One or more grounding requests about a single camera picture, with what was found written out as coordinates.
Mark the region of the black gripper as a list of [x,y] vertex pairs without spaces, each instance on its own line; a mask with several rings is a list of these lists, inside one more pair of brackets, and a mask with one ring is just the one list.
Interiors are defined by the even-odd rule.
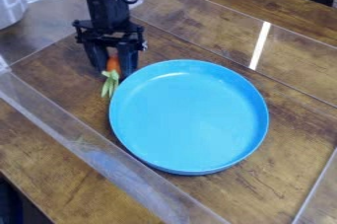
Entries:
[[84,45],[84,50],[92,66],[98,72],[106,69],[106,47],[117,46],[121,78],[126,79],[137,70],[138,51],[148,49],[144,39],[145,28],[126,21],[117,28],[94,28],[89,20],[74,20],[76,42]]

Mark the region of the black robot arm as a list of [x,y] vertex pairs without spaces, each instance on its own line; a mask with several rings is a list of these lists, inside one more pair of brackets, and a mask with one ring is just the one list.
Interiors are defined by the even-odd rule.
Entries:
[[89,20],[74,20],[76,42],[81,43],[92,66],[106,69],[108,48],[117,49],[120,77],[128,78],[138,66],[138,52],[146,49],[144,27],[130,21],[129,6],[138,0],[85,0]]

